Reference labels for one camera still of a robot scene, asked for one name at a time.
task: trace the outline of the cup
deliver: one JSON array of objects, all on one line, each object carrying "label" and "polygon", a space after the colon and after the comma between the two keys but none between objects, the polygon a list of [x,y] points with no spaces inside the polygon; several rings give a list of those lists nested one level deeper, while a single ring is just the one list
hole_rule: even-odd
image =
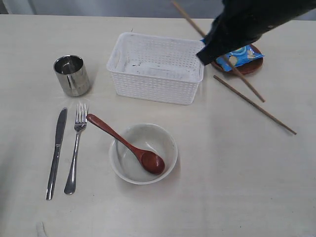
[{"label": "cup", "polygon": [[54,71],[68,96],[80,96],[90,89],[90,81],[82,58],[66,55],[56,60]]}]

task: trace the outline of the knife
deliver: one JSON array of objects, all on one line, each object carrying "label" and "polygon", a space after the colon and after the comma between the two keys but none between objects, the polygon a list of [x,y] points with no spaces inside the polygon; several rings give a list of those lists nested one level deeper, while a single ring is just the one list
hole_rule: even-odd
[{"label": "knife", "polygon": [[64,136],[66,118],[67,118],[67,108],[63,108],[59,114],[57,126],[56,126],[55,150],[54,150],[53,162],[51,164],[49,180],[48,180],[48,185],[47,185],[47,190],[46,190],[46,200],[51,200],[54,194],[59,154],[60,154],[60,149],[61,149],[61,143],[63,141],[63,136]]}]

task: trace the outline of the blue snack package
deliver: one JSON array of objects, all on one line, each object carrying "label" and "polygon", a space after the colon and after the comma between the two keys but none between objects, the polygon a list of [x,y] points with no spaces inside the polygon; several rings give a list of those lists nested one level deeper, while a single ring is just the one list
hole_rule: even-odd
[{"label": "blue snack package", "polygon": [[[235,67],[239,67],[255,59],[262,58],[264,55],[254,52],[251,46],[247,45],[233,52],[227,53],[226,57],[229,58],[229,61]],[[224,59],[222,59],[222,57],[217,58],[216,62],[224,69],[225,72],[228,72],[232,69],[230,66],[228,66]]]}]

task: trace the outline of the wooden spoon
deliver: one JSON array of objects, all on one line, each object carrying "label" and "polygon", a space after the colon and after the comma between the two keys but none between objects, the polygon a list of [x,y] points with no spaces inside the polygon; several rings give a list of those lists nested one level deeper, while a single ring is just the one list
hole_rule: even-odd
[{"label": "wooden spoon", "polygon": [[118,135],[110,126],[108,126],[105,122],[99,119],[96,115],[88,114],[87,119],[90,123],[102,129],[103,131],[109,133],[111,136],[118,139],[127,148],[129,148],[134,153],[134,155],[136,155],[136,158],[146,171],[156,175],[161,174],[163,172],[164,162],[160,156],[151,151],[141,150],[139,148],[134,147],[133,145],[128,143],[124,138]]}]

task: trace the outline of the chopstick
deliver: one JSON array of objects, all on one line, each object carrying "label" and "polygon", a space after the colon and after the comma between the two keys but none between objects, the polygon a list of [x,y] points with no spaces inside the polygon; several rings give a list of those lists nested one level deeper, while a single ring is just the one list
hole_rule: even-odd
[{"label": "chopstick", "polygon": [[[171,1],[180,14],[190,23],[190,25],[202,36],[205,37],[205,33],[201,30],[200,27],[190,18],[190,16],[185,12],[185,10],[176,2]],[[262,101],[265,102],[265,99],[259,94],[259,92],[247,81],[245,76],[228,60],[228,58],[223,55],[221,56],[224,61],[232,68],[233,72],[248,86],[248,88]]]},{"label": "chopstick", "polygon": [[293,131],[291,128],[289,128],[288,126],[286,126],[283,122],[281,122],[280,120],[278,120],[276,117],[274,117],[273,115],[271,115],[270,113],[268,113],[267,111],[265,111],[264,109],[262,109],[259,105],[257,105],[256,103],[254,103],[253,101],[251,101],[250,99],[248,99],[246,96],[244,96],[243,94],[241,94],[239,91],[237,91],[235,88],[233,88],[232,86],[230,86],[229,84],[227,84],[226,82],[224,82],[222,79],[220,79],[218,76],[214,75],[214,78],[216,80],[218,80],[221,84],[223,84],[224,86],[226,86],[229,90],[231,90],[233,93],[235,93],[236,95],[240,96],[242,99],[244,99],[245,101],[247,101],[250,105],[252,105],[253,107],[255,107],[256,109],[258,109],[260,112],[262,112],[264,115],[268,116],[270,119],[272,119],[274,122],[276,122],[277,124],[281,125],[282,127],[284,127],[285,129],[287,129],[288,131],[290,131],[291,133],[293,133],[294,135],[296,135],[297,133],[295,131]]}]

